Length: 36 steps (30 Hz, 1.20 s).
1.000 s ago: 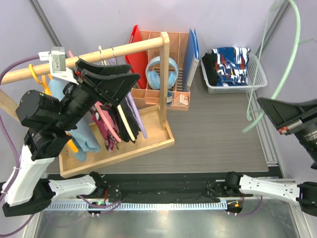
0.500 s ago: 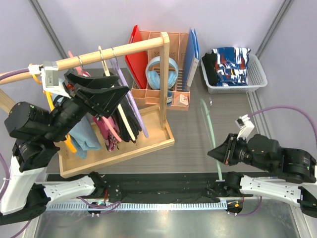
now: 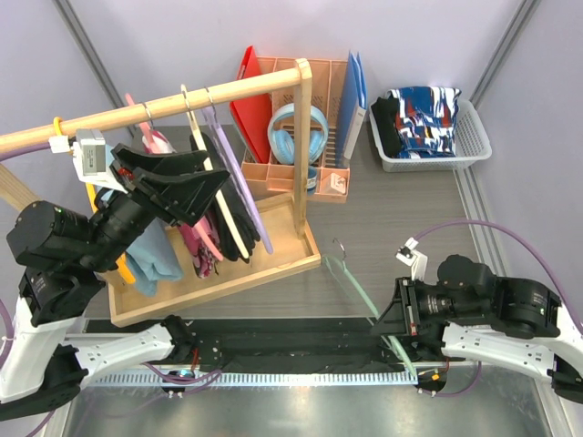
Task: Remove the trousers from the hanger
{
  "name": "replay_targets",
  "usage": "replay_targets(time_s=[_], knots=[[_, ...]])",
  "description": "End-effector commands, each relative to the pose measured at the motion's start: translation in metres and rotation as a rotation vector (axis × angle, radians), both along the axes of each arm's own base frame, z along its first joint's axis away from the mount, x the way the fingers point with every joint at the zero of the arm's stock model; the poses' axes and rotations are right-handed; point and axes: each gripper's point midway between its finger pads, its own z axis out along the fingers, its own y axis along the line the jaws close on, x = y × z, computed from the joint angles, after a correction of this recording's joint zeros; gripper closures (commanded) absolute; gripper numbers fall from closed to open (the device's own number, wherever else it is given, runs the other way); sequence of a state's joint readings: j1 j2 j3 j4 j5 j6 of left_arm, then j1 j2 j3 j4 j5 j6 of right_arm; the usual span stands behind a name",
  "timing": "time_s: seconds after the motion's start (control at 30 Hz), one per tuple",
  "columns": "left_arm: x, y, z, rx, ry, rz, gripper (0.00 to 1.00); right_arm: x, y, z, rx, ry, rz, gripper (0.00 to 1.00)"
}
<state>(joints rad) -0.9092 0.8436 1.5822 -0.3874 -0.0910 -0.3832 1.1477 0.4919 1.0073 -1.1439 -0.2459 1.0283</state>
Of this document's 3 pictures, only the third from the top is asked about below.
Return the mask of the mint green hanger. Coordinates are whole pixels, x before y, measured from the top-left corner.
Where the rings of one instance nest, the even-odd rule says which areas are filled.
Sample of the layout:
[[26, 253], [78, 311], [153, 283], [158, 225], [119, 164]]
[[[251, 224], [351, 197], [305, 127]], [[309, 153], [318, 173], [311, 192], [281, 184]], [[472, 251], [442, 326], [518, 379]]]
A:
[[[369, 314], [366, 319], [373, 327], [375, 322], [380, 319], [380, 311], [358, 279], [348, 269], [346, 264], [347, 252], [344, 245], [336, 237], [332, 239], [332, 243], [340, 248], [342, 257], [339, 259], [334, 255], [324, 254], [322, 256], [322, 264], [350, 299], [355, 300], [357, 303], [361, 302], [367, 307]], [[397, 361], [402, 363], [409, 374], [416, 378], [418, 376], [417, 370], [402, 343], [393, 335], [380, 334], [380, 337], [384, 346], [389, 349]]]

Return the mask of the lilac plastic hanger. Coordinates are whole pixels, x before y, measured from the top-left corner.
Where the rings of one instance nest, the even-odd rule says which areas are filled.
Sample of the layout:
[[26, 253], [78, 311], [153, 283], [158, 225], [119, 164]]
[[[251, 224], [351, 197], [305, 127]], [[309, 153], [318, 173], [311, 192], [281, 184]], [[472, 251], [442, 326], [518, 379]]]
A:
[[271, 244], [268, 231], [263, 223], [261, 214], [258, 211], [247, 181], [242, 174], [238, 159], [235, 156], [226, 133], [224, 132], [220, 122], [217, 119], [214, 107], [204, 107], [201, 109], [201, 113], [207, 122], [207, 125], [210, 127], [210, 131], [217, 148], [217, 153], [222, 159], [223, 163], [226, 165], [227, 170], [232, 175], [234, 180], [234, 187], [238, 192], [242, 204], [244, 205], [254, 227], [256, 228], [261, 238], [261, 242], [263, 243], [264, 248], [268, 254], [272, 254], [273, 246]]

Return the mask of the black trousers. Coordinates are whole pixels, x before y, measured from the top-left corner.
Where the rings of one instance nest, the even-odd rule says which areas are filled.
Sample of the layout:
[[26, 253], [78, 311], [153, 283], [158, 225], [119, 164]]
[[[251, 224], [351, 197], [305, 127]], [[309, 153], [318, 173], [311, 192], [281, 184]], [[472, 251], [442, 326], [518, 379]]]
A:
[[402, 142], [395, 127], [399, 111], [399, 101], [394, 97], [378, 97], [372, 104], [372, 116], [377, 125], [384, 154], [388, 158], [397, 158], [402, 149]]

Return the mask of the blue patterned garment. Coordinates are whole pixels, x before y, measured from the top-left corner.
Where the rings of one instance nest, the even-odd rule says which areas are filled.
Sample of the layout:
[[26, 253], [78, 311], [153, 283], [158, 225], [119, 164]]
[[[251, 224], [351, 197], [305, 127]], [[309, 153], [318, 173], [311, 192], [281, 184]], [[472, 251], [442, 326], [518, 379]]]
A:
[[396, 104], [394, 127], [401, 142], [398, 158], [453, 158], [462, 91], [447, 86], [392, 88], [385, 97]]

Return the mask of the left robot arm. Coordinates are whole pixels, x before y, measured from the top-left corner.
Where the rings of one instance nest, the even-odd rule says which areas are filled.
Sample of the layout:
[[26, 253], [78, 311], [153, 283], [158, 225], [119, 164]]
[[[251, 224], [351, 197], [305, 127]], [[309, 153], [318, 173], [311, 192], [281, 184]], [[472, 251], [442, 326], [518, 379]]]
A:
[[101, 291], [103, 273], [156, 220], [196, 224], [229, 179], [205, 169], [204, 150], [147, 154], [113, 147], [114, 192], [91, 217], [38, 200], [19, 214], [7, 243], [25, 269], [1, 369], [3, 420], [51, 412], [93, 381], [151, 361], [181, 364], [194, 340], [168, 316], [147, 330], [94, 347], [66, 343], [66, 332]]

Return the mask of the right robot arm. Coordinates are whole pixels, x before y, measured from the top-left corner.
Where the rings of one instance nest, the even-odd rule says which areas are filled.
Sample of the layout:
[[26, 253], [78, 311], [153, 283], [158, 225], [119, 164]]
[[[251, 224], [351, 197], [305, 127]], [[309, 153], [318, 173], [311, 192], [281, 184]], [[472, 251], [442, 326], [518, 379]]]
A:
[[562, 299], [533, 279], [500, 277], [485, 264], [451, 255], [437, 282], [401, 277], [372, 327], [424, 361], [482, 361], [547, 382], [582, 401], [582, 329]]

